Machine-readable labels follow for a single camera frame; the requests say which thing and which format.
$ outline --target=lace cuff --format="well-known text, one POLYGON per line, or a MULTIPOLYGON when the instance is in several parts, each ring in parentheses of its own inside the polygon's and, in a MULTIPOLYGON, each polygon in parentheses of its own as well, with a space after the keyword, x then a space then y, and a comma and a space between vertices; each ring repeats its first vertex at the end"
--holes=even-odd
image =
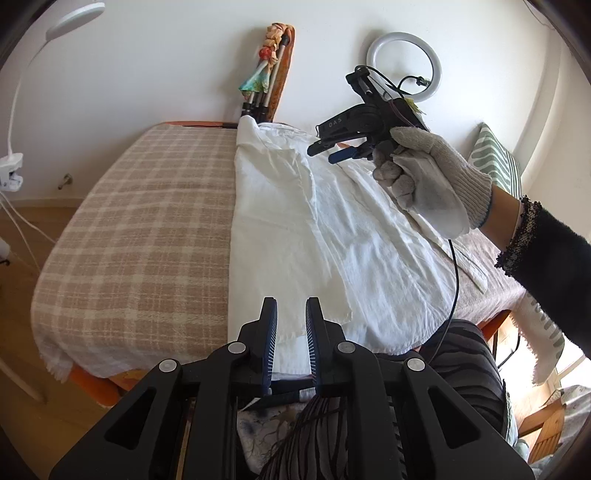
POLYGON ((521 198, 523 212, 519 219, 520 225, 517 227, 507 250, 501 252, 496 258, 496 268, 505 270, 505 275, 510 277, 519 266, 519 262, 528 249, 531 241, 535 237, 537 226, 537 216, 542 208, 540 202, 530 202, 527 196, 521 198))

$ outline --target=screw head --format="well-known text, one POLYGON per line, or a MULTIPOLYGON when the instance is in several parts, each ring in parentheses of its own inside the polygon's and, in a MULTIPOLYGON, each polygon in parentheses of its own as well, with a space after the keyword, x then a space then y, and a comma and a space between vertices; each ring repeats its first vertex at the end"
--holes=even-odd
POLYGON ((230 353, 242 353, 244 350, 246 350, 246 345, 242 342, 232 342, 228 345, 228 351, 230 353))
POLYGON ((164 373, 173 372, 177 369, 177 363, 172 359, 162 360, 158 366, 164 373))
POLYGON ((407 361, 407 365, 410 370, 413 370, 415 372, 425 370, 425 362, 423 362, 420 358, 410 358, 407 361))
POLYGON ((355 344, 351 342, 341 342, 337 345, 341 353, 353 353, 355 351, 355 344))

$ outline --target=gloved hand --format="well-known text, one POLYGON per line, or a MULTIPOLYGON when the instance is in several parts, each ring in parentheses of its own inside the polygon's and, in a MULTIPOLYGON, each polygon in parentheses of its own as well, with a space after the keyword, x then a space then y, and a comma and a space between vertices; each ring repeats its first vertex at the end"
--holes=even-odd
POLYGON ((405 210, 422 215, 439 234, 455 238, 486 221, 492 180, 442 137, 414 127, 390 130, 400 144, 374 150, 374 178, 405 210))

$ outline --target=green striped cushion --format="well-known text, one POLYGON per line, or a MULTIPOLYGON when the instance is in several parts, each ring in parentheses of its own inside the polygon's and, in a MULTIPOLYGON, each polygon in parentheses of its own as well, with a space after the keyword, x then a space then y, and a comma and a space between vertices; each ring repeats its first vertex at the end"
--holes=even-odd
POLYGON ((468 162, 478 170, 488 173, 495 185, 513 197, 521 197, 519 165, 513 155, 499 143, 487 124, 482 124, 468 162))

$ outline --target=black sleeve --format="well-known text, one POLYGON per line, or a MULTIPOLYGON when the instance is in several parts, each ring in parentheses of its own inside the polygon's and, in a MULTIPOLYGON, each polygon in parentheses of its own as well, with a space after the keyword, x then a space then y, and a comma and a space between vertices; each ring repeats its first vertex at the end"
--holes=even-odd
POLYGON ((523 285, 591 358, 591 245, 539 202, 522 202, 521 224, 496 266, 523 285))

